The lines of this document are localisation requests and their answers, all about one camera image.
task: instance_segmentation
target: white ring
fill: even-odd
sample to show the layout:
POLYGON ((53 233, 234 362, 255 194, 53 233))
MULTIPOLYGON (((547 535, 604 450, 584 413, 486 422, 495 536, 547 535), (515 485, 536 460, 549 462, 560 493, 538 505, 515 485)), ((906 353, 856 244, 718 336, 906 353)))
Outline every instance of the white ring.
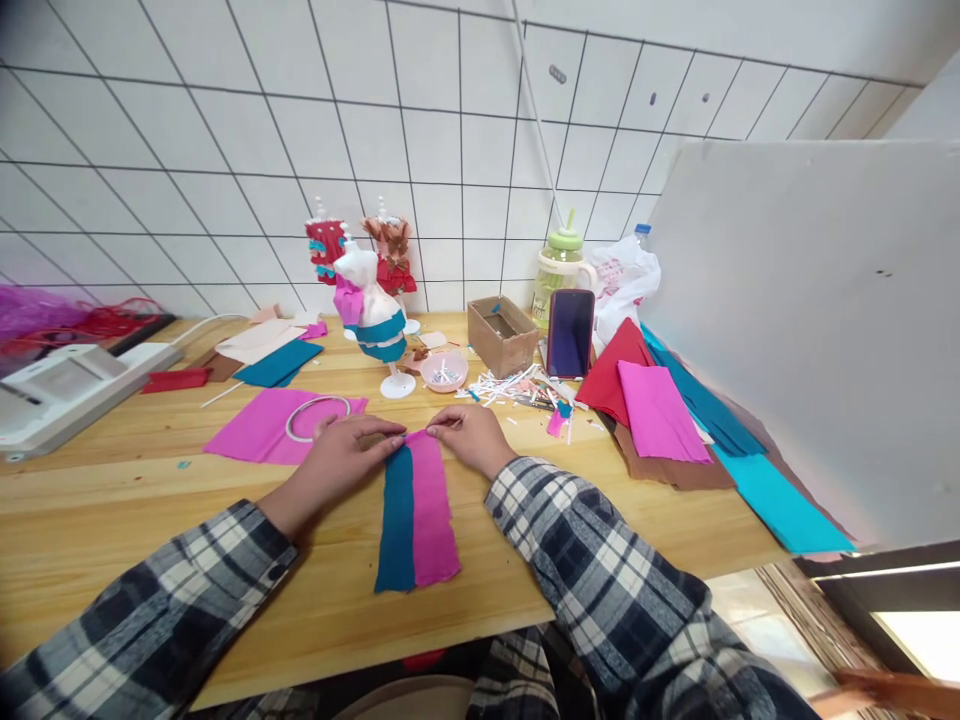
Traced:
POLYGON ((308 407, 310 407, 314 403, 320 402, 321 400, 339 400, 340 402, 343 403, 344 407, 347 408, 347 415, 349 415, 352 412, 350 408, 350 401, 347 400, 345 397, 340 397, 339 395, 320 395, 319 397, 315 397, 312 400, 307 400, 307 402, 305 402, 303 405, 301 405, 292 413, 290 413, 290 417, 287 418, 286 431, 287 431, 288 438, 290 438, 294 442, 313 442, 312 437, 302 438, 299 435, 294 434, 293 421, 297 417, 297 415, 300 414, 301 411, 306 410, 308 407))

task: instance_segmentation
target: smartphone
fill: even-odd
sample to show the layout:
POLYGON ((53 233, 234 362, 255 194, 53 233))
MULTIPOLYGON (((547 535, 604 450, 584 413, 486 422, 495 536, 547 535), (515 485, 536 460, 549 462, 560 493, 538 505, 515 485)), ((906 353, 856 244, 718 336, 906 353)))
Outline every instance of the smartphone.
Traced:
POLYGON ((547 374, 584 377, 590 369, 593 305, 590 290, 557 290, 550 298, 547 334, 547 374))

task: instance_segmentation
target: white tile wall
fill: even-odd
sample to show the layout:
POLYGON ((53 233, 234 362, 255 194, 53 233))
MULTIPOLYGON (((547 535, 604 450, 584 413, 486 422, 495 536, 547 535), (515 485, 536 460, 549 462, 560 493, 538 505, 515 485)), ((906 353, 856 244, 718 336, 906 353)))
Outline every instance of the white tile wall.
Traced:
MULTIPOLYGON (((512 23, 399 0, 8 5, 0 280, 188 315, 333 312, 303 222, 320 195, 364 238, 383 196, 414 227, 411 310, 529 304, 555 220, 512 23)), ((649 219, 684 141, 878 137, 918 92, 524 34, 561 210, 588 242, 649 219)))

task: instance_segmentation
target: cardboard box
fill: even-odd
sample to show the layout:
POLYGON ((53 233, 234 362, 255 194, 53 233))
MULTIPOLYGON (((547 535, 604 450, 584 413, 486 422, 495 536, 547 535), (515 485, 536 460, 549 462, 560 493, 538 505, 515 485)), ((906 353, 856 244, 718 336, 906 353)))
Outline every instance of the cardboard box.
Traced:
POLYGON ((467 303, 467 338, 493 376, 503 379, 533 364, 540 331, 510 298, 497 295, 467 303))

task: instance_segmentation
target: white machine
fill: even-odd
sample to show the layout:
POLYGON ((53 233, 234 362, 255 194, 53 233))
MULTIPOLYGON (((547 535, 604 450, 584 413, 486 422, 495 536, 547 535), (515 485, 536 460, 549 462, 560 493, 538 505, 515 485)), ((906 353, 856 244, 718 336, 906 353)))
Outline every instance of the white machine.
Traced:
POLYGON ((8 462, 46 455, 137 392, 183 352, 141 343, 118 358, 67 345, 0 381, 0 452, 8 462))

